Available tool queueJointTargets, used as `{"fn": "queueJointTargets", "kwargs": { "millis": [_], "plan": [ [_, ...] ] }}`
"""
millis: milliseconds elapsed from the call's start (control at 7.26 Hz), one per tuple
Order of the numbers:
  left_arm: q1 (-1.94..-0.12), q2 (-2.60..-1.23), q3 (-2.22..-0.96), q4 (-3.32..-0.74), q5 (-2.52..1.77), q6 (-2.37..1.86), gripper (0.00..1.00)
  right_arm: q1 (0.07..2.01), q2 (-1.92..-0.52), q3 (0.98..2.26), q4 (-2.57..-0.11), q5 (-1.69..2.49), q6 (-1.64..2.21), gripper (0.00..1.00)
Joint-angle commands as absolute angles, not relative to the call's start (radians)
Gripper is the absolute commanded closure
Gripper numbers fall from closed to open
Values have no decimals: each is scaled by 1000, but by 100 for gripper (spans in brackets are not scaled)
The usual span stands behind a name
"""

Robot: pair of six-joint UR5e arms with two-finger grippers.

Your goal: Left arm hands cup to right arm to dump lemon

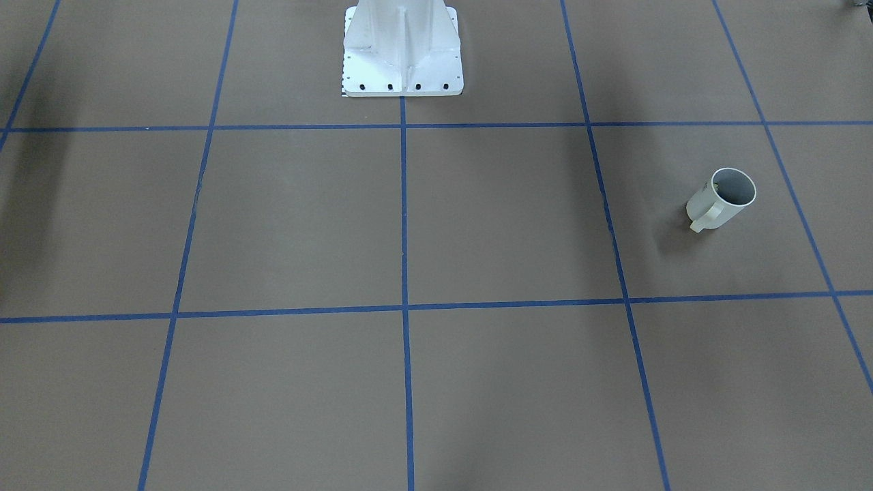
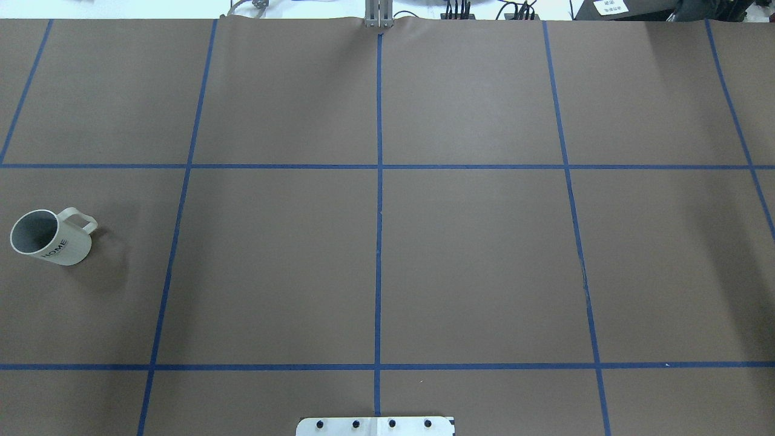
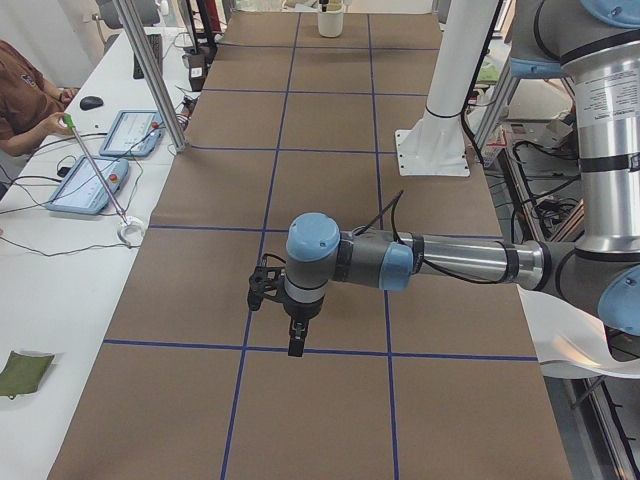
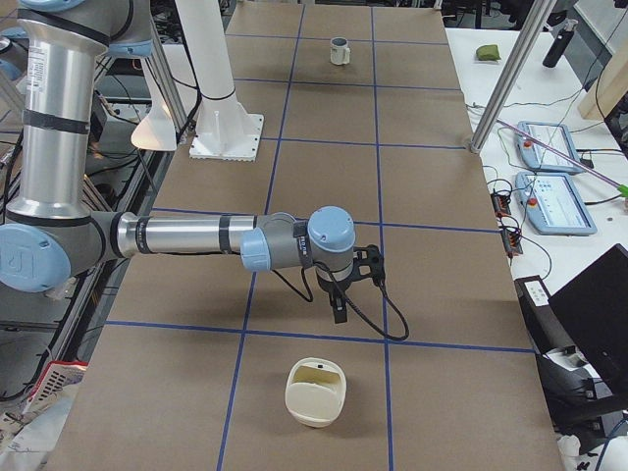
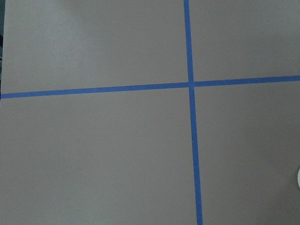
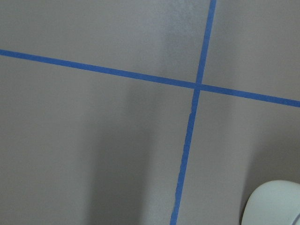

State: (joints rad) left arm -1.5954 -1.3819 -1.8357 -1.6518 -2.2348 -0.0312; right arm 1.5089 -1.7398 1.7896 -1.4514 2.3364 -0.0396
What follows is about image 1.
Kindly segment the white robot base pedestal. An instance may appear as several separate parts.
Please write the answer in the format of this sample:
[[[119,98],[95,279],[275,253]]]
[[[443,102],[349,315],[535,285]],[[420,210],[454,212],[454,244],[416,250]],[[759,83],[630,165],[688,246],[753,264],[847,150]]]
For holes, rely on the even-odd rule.
[[[445,97],[464,91],[458,13],[443,1],[359,1],[344,15],[341,93]]]

